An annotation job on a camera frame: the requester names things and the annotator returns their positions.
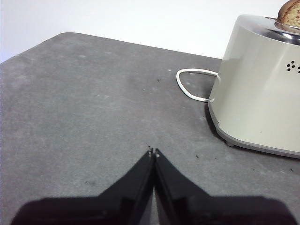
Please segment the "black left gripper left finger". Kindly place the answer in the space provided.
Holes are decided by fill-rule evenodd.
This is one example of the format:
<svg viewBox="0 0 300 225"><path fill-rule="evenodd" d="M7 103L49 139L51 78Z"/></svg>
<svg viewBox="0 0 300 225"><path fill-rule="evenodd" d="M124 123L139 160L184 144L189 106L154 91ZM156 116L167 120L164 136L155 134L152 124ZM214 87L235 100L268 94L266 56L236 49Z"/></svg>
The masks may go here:
<svg viewBox="0 0 300 225"><path fill-rule="evenodd" d="M139 225L148 218L155 156L147 151L98 196L44 198L24 204L13 225Z"/></svg>

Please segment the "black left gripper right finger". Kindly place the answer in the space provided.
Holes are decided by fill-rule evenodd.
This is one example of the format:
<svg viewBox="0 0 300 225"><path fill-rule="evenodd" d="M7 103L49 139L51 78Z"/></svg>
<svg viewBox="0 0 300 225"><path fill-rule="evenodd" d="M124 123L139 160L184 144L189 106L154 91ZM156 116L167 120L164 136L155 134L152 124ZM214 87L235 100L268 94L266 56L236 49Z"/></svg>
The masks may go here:
<svg viewBox="0 0 300 225"><path fill-rule="evenodd" d="M155 194L161 224L295 225L286 205L263 196L211 196L155 149Z"/></svg>

